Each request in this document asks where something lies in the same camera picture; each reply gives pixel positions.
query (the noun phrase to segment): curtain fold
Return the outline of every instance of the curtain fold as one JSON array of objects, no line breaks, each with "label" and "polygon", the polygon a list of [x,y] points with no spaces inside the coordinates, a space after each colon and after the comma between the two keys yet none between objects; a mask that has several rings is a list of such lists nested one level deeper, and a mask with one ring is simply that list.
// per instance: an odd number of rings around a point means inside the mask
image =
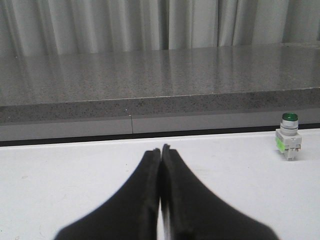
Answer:
[{"label": "curtain fold", "polygon": [[316,40],[319,0],[0,0],[0,57]]}]

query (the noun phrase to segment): green indicator light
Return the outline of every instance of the green indicator light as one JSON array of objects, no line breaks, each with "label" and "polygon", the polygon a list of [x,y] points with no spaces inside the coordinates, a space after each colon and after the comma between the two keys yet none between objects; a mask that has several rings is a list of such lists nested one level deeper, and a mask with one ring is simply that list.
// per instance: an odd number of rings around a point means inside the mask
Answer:
[{"label": "green indicator light", "polygon": [[286,112],[282,115],[282,119],[290,122],[298,120],[298,115],[292,112]]},{"label": "green indicator light", "polygon": [[280,150],[281,153],[284,153],[285,152],[284,143],[278,137],[275,138],[275,141],[276,141],[277,148]]}]

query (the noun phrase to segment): green label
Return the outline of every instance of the green label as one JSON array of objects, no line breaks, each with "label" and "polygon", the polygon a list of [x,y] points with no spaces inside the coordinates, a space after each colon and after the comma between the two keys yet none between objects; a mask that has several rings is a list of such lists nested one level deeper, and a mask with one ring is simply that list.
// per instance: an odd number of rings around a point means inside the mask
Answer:
[{"label": "green label", "polygon": [[276,141],[276,146],[278,147],[278,149],[280,150],[281,153],[285,152],[285,144],[278,138],[275,138]]}]

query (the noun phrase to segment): gray countertop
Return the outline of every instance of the gray countertop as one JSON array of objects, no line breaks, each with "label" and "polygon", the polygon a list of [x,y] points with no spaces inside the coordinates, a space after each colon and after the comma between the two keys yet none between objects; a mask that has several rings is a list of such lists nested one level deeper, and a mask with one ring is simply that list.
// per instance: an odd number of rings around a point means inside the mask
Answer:
[{"label": "gray countertop", "polygon": [[0,124],[320,107],[320,41],[0,58]]}]

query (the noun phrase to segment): white tabletop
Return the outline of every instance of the white tabletop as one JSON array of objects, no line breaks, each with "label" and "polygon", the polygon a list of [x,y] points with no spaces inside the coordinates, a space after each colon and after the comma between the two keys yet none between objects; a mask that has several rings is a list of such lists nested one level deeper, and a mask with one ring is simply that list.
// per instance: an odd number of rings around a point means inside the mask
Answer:
[{"label": "white tabletop", "polygon": [[[164,143],[215,194],[282,240],[320,239],[320,129],[299,130],[295,161],[274,132],[0,147],[0,239],[51,240],[114,194]],[[163,225],[158,226],[163,239]]]}]

